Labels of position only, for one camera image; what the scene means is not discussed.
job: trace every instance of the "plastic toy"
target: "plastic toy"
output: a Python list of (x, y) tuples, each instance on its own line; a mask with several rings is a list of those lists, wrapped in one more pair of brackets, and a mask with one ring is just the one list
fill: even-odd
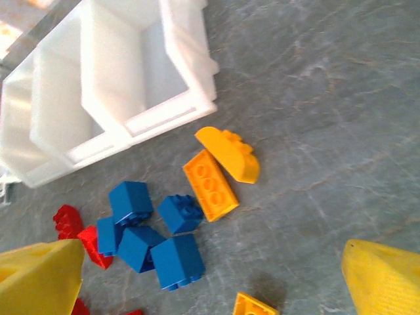
[(419, 314), (420, 254), (349, 240), (341, 266), (359, 315)]
[(77, 299), (74, 304), (72, 315), (90, 315), (89, 309), (81, 299)]
[(258, 301), (256, 298), (249, 296), (244, 292), (239, 292), (236, 297), (235, 309), (233, 315), (279, 315), (280, 313)]
[(204, 127), (196, 133), (196, 138), (236, 181), (249, 184), (257, 181), (260, 165), (252, 154), (254, 149), (243, 143), (241, 136), (229, 130)]
[(217, 162), (202, 150), (184, 166), (184, 172), (209, 222), (223, 217), (239, 205)]
[(149, 226), (126, 228), (117, 255), (135, 272), (146, 272), (155, 268), (150, 249), (163, 241), (165, 238)]
[(143, 312), (141, 310), (134, 310), (130, 313), (126, 313), (126, 315), (143, 315)]
[(205, 271), (192, 234), (175, 236), (150, 250), (162, 289), (174, 291), (199, 280)]
[(117, 255), (124, 228), (119, 224), (114, 224), (114, 217), (99, 219), (96, 227), (98, 229), (98, 252), (104, 254), (104, 257)]
[(136, 225), (152, 215), (152, 200), (144, 182), (122, 182), (109, 197), (115, 223), (122, 226)]
[(0, 313), (70, 314), (81, 287), (79, 240), (38, 243), (0, 254)]
[(77, 235), (83, 231), (83, 221), (79, 211), (71, 205), (63, 205), (52, 219), (56, 223), (55, 229), (58, 231), (59, 240), (77, 238)]
[(91, 260), (102, 269), (108, 269), (112, 264), (113, 257), (105, 257), (98, 253), (98, 232), (95, 226), (88, 226), (77, 237), (82, 241)]
[(167, 196), (157, 210), (174, 234), (193, 231), (204, 218), (203, 211), (194, 205), (189, 195)]

